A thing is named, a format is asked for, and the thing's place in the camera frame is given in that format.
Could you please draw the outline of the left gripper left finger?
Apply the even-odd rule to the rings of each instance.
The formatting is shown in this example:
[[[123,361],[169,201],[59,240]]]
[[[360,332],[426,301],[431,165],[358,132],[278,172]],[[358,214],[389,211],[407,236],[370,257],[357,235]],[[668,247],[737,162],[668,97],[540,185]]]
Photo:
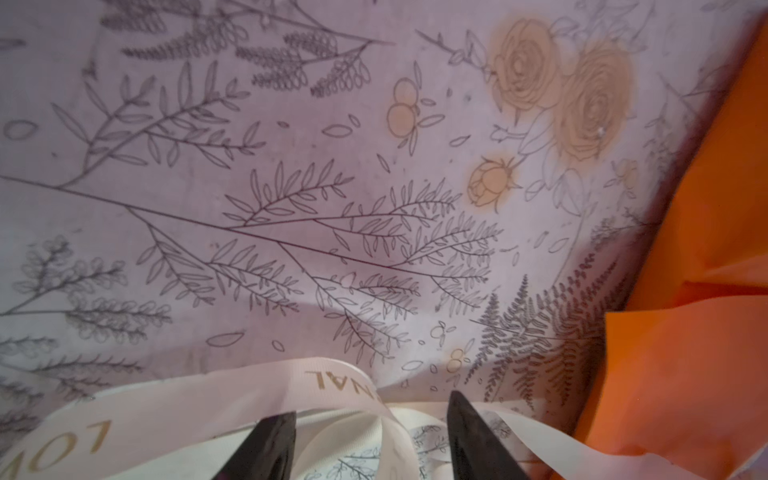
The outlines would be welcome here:
[[[289,480],[296,443],[295,412],[260,420],[213,480]]]

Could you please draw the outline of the orange wrapping paper sheet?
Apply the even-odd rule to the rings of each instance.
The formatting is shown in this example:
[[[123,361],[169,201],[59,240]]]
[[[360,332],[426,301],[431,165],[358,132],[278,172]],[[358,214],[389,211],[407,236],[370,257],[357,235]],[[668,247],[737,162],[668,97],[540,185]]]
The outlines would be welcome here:
[[[697,149],[625,309],[575,436],[726,479],[767,449],[767,23]]]

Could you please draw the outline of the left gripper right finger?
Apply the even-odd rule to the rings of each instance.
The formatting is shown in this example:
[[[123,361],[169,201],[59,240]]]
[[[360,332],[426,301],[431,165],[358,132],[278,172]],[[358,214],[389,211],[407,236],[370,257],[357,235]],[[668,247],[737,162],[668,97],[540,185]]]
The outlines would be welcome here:
[[[450,394],[446,420],[456,480],[530,479],[460,391]]]

